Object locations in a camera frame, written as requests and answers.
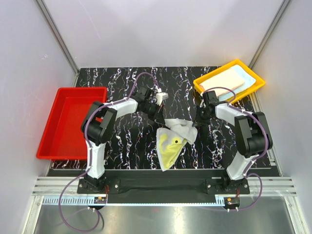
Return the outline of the olive yellow towel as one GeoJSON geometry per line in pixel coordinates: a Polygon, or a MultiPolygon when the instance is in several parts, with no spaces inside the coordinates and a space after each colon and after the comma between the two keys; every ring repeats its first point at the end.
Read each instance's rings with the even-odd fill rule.
{"type": "Polygon", "coordinates": [[[183,147],[195,143],[197,128],[185,119],[165,119],[165,126],[156,131],[156,152],[160,168],[164,172],[176,162],[183,147]]]}

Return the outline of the pink towel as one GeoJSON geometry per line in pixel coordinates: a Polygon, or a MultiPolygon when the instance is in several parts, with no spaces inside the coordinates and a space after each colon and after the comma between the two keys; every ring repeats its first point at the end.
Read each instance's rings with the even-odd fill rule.
{"type": "Polygon", "coordinates": [[[226,70],[200,83],[200,94],[203,94],[204,91],[213,88],[212,91],[215,91],[216,96],[218,97],[222,94],[228,93],[229,91],[221,88],[214,89],[214,87],[224,87],[231,90],[231,88],[241,86],[244,82],[243,78],[226,70]]]}

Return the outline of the light blue towel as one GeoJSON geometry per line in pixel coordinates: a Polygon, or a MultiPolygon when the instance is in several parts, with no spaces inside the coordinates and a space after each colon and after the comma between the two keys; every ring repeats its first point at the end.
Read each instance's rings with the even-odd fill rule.
{"type": "MultiPolygon", "coordinates": [[[[231,90],[233,90],[236,94],[236,97],[238,97],[238,93],[241,93],[245,90],[247,90],[248,88],[250,88],[252,85],[255,84],[256,79],[253,78],[251,75],[249,75],[240,65],[236,64],[234,66],[232,66],[231,68],[228,69],[228,71],[234,73],[235,75],[238,75],[239,77],[244,79],[244,84],[242,84],[241,86],[237,87],[237,88],[231,88],[231,90]]],[[[228,99],[233,98],[233,93],[228,92],[225,94],[222,94],[219,96],[219,100],[220,101],[226,101],[228,99]]]]}

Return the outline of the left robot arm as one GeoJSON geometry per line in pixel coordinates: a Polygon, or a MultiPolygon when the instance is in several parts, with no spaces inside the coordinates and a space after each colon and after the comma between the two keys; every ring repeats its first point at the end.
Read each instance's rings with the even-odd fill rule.
{"type": "Polygon", "coordinates": [[[113,135],[115,121],[128,114],[142,112],[150,120],[164,124],[163,102],[168,97],[161,89],[155,93],[152,89],[140,87],[138,91],[132,91],[128,97],[118,101],[95,101],[91,105],[81,125],[87,145],[87,168],[79,178],[79,194],[102,193],[108,190],[104,155],[106,143],[113,135]]]}

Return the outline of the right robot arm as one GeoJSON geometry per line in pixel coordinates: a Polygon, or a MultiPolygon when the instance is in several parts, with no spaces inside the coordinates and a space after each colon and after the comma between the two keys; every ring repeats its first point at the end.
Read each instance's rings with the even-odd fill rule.
{"type": "Polygon", "coordinates": [[[213,89],[202,94],[202,102],[196,107],[194,127],[208,125],[210,119],[226,121],[234,128],[237,152],[220,179],[208,179],[208,194],[248,194],[248,170],[257,159],[273,146],[268,123],[263,112],[248,112],[220,101],[213,89]]]}

